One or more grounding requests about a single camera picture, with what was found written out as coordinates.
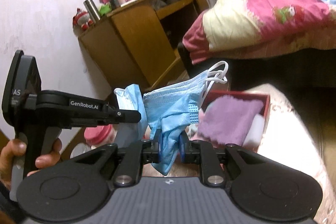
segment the finger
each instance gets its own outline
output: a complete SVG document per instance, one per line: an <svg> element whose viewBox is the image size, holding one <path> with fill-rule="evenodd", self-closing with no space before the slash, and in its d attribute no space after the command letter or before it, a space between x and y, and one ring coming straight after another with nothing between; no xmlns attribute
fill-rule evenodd
<svg viewBox="0 0 336 224"><path fill-rule="evenodd" d="M62 150L62 142L60 139L57 139L52 145L53 151L60 152Z"/></svg>
<svg viewBox="0 0 336 224"><path fill-rule="evenodd" d="M39 156L35 161L35 165L37 168L54 166L59 161L60 157L61 155L59 152L51 151L47 155Z"/></svg>
<svg viewBox="0 0 336 224"><path fill-rule="evenodd" d="M2 149L0 154L0 168L3 170L11 170L13 158L22 156L26 152L27 145L19 139L10 140Z"/></svg>
<svg viewBox="0 0 336 224"><path fill-rule="evenodd" d="M27 174L27 176L29 177L30 175L35 174L36 172L39 172L39 170L29 172L29 173Z"/></svg>

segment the pink container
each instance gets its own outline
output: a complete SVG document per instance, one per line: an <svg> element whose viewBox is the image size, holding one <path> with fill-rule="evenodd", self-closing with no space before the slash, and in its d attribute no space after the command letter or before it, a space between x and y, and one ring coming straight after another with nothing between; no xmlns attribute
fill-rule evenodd
<svg viewBox="0 0 336 224"><path fill-rule="evenodd" d="M114 142L117 131L114 130L113 125L97 126L86 128L84 131L84 138L88 145L99 147L107 143Z"/></svg>

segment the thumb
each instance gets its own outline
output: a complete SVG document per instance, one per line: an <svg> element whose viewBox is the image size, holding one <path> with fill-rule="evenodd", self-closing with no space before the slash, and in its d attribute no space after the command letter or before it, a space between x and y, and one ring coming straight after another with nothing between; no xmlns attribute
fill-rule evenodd
<svg viewBox="0 0 336 224"><path fill-rule="evenodd" d="M27 145L19 139L10 140L0 154L0 172L2 176L11 173L13 158L26 153Z"/></svg>

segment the white wall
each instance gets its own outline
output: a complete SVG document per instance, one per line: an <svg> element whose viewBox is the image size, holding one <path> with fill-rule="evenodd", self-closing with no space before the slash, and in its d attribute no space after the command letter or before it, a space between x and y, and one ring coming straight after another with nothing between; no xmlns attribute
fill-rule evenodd
<svg viewBox="0 0 336 224"><path fill-rule="evenodd" d="M17 49L36 56L42 88L103 99L110 87L79 45L72 29L76 8L84 0L0 0L0 99ZM0 128L14 137L0 115ZM77 129L63 130L63 147Z"/></svg>

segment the metal screw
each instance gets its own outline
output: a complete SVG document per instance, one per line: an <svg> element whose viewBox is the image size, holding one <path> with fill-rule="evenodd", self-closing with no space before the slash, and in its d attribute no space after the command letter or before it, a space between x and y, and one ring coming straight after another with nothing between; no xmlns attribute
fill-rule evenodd
<svg viewBox="0 0 336 224"><path fill-rule="evenodd" d="M119 183L119 184L128 184L132 181L132 178L128 175L121 175L121 176L118 176L116 179L115 179L115 182L116 183Z"/></svg>
<svg viewBox="0 0 336 224"><path fill-rule="evenodd" d="M220 184L224 181L224 178L221 176L210 176L208 177L208 182L211 184Z"/></svg>

